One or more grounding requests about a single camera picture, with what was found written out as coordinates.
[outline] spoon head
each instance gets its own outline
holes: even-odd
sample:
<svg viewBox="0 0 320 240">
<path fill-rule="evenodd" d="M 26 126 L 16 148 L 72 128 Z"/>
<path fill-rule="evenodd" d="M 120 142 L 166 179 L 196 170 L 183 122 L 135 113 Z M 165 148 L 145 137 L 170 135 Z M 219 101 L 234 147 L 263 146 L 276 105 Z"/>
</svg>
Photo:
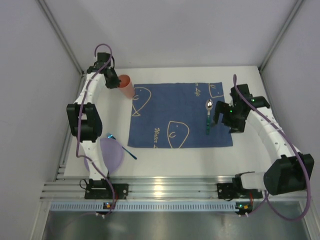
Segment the spoon head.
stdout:
<svg viewBox="0 0 320 240">
<path fill-rule="evenodd" d="M 206 101 L 206 103 L 205 103 L 205 108 L 206 108 L 208 111 L 211 110 L 213 106 L 214 106 L 214 102 L 213 102 L 211 99 L 209 99 L 209 100 Z"/>
</svg>

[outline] table surface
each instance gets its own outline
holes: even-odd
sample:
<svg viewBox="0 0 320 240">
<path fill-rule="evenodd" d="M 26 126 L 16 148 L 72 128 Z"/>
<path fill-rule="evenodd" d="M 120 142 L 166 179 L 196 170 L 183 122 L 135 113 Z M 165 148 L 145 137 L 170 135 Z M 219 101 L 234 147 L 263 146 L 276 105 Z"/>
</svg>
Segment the table surface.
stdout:
<svg viewBox="0 0 320 240">
<path fill-rule="evenodd" d="M 253 96 L 266 96 L 256 66 L 175 67 L 118 69 L 127 74 L 134 84 L 160 83 L 218 83 L 222 82 L 224 98 L 233 87 L 233 74 L 237 84 L 248 84 Z M 102 136 L 112 133 L 137 160 L 124 153 L 122 165 L 112 177 L 210 177 L 232 176 L 248 171 L 266 171 L 271 160 L 258 134 L 246 124 L 244 133 L 233 133 L 233 146 L 217 148 L 133 148 L 127 147 L 131 120 L 132 100 L 118 89 L 104 88 L 96 104 L 103 124 Z M 66 157 L 65 177 L 87 177 L 84 160 L 76 158 L 77 139 L 72 137 Z"/>
</svg>

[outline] wall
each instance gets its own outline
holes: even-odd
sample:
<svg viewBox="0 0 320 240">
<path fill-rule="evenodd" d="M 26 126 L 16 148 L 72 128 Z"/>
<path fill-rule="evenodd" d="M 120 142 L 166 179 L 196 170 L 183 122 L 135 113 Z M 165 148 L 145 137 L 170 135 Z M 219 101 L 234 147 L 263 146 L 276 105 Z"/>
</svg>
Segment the wall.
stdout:
<svg viewBox="0 0 320 240">
<path fill-rule="evenodd" d="M 34 0 L 0 7 L 0 239 L 29 239 L 79 74 Z"/>
<path fill-rule="evenodd" d="M 320 213 L 320 1 L 306 0 L 263 77 L 278 121 L 296 146 L 312 154 L 313 201 Z"/>
<path fill-rule="evenodd" d="M 260 65 L 294 0 L 46 0 L 83 69 Z"/>
</svg>

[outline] silver spoon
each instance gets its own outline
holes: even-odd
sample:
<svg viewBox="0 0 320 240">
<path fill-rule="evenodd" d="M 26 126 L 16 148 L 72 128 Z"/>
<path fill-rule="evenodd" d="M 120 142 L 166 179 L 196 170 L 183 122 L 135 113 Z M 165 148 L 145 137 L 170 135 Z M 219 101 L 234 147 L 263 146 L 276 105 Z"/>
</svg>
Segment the silver spoon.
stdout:
<svg viewBox="0 0 320 240">
<path fill-rule="evenodd" d="M 209 133 L 210 133 L 210 121 L 211 121 L 210 120 L 210 111 L 213 108 L 213 106 L 214 106 L 214 102 L 211 99 L 206 101 L 205 108 L 208 111 L 208 114 L 206 116 L 206 131 L 205 131 L 205 133 L 207 135 L 209 135 Z"/>
</svg>

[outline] cup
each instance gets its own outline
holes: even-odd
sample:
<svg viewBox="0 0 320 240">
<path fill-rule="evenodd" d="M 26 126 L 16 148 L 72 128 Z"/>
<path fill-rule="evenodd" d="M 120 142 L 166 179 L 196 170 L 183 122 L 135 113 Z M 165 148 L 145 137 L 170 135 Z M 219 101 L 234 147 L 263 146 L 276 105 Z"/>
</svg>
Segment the cup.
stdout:
<svg viewBox="0 0 320 240">
<path fill-rule="evenodd" d="M 135 89 L 128 75 L 120 75 L 120 86 L 118 89 L 128 98 L 132 99 L 135 96 Z"/>
</svg>

